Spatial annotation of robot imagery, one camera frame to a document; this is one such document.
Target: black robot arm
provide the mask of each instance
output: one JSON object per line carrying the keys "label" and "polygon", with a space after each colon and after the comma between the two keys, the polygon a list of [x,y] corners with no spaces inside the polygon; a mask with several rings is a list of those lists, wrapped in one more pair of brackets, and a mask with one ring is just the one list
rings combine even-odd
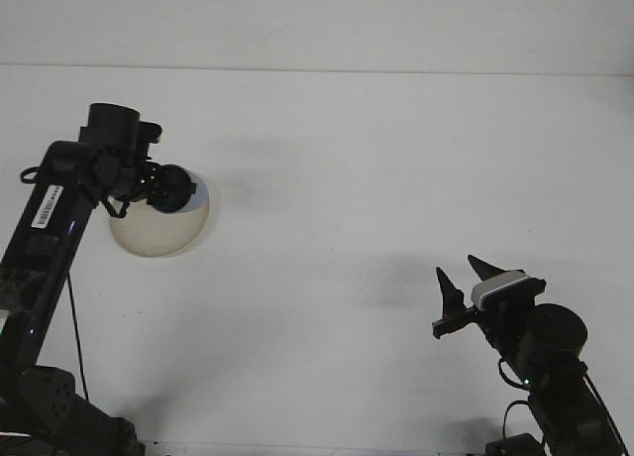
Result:
{"label": "black robot arm", "polygon": [[[150,162],[148,147],[161,128],[139,119],[132,109],[93,104],[78,142],[51,144],[41,165],[23,173],[35,188],[0,263],[0,430],[71,456],[145,451],[132,423],[75,393],[71,373],[36,365],[92,210],[101,202],[123,217],[130,201],[160,207],[186,201],[195,189],[179,181],[181,168]],[[121,202],[119,211],[110,198]]]}
{"label": "black robot arm", "polygon": [[[556,304],[535,305],[546,282],[521,270],[505,271],[476,257],[469,261],[481,279],[466,308],[463,294],[438,269],[443,318],[432,324],[434,336],[476,323],[499,352],[500,375],[528,392],[527,405],[544,433],[553,456],[620,456],[627,450],[600,396],[579,360],[587,339],[582,320]],[[501,370],[505,362],[518,377]],[[540,456],[546,453],[530,435],[487,444],[486,455]]]}

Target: wire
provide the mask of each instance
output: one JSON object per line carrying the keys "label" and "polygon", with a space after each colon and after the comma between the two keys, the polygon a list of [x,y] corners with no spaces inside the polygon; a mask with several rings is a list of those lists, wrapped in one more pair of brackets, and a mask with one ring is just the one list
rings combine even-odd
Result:
{"label": "wire", "polygon": [[625,456],[629,456],[630,453],[627,451],[627,448],[625,447],[625,441],[623,440],[623,437],[621,436],[621,433],[619,433],[618,428],[616,427],[616,423],[614,422],[614,419],[612,419],[612,415],[610,414],[610,412],[607,409],[607,406],[603,402],[603,399],[601,398],[601,395],[598,394],[598,390],[594,386],[594,383],[592,382],[592,379],[589,377],[589,375],[587,373],[585,373],[584,377],[585,377],[585,381],[587,382],[587,385],[590,387],[590,389],[592,390],[592,393],[596,397],[596,400],[598,401],[598,404],[601,406],[601,409],[605,412],[605,417],[607,418],[607,421],[608,421],[609,425],[611,426],[612,431],[614,432],[614,436],[616,436],[616,439],[617,439],[618,443],[621,445],[621,449],[623,450],[623,454]]}
{"label": "wire", "polygon": [[506,411],[504,412],[504,422],[502,423],[502,439],[506,441],[506,418],[508,418],[508,413],[514,406],[518,406],[519,404],[524,404],[528,406],[528,400],[526,399],[517,399],[513,401],[509,406],[506,407]]}
{"label": "wire", "polygon": [[521,384],[518,384],[516,382],[513,382],[511,379],[509,379],[506,374],[504,373],[504,371],[502,370],[502,362],[506,362],[504,360],[504,357],[502,357],[501,359],[499,359],[497,361],[497,370],[499,371],[499,376],[502,378],[502,380],[507,384],[510,385],[511,387],[513,387],[514,389],[518,389],[518,390],[528,390],[526,389],[526,387],[524,387]]}
{"label": "wire", "polygon": [[77,311],[75,309],[75,297],[72,292],[72,282],[70,281],[70,273],[66,278],[68,282],[68,295],[70,296],[70,310],[72,311],[72,323],[75,328],[75,342],[77,343],[77,357],[79,359],[79,373],[81,374],[81,383],[83,384],[83,394],[86,401],[90,402],[88,397],[88,387],[86,386],[86,376],[83,370],[83,355],[81,353],[81,340],[79,339],[79,327],[77,325]]}

